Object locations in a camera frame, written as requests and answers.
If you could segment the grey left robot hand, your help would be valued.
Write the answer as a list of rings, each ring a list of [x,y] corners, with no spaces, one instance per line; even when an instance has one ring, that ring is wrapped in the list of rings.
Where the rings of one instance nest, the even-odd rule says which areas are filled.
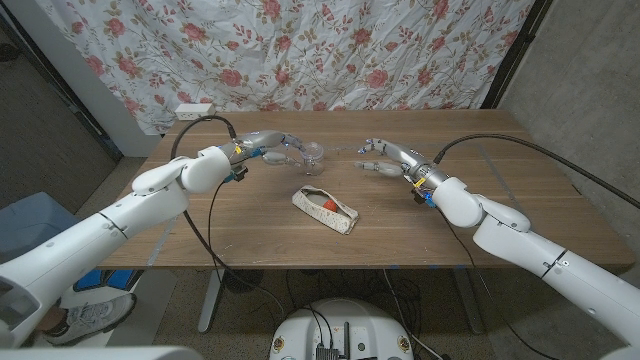
[[[294,147],[302,153],[306,151],[306,147],[298,137],[276,130],[263,130],[240,135],[231,142],[221,145],[220,149],[227,156],[232,167],[252,158],[261,158],[268,165],[299,167],[300,163],[297,160],[275,151],[275,148],[280,145]]]

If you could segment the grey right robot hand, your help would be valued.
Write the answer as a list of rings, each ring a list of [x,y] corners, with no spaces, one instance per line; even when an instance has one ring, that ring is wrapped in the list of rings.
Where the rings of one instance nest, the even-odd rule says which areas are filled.
[[[433,190],[449,179],[445,172],[413,149],[379,138],[367,139],[366,142],[358,150],[359,154],[378,152],[394,163],[358,161],[354,163],[355,168],[378,172],[387,177],[404,177],[416,187]]]

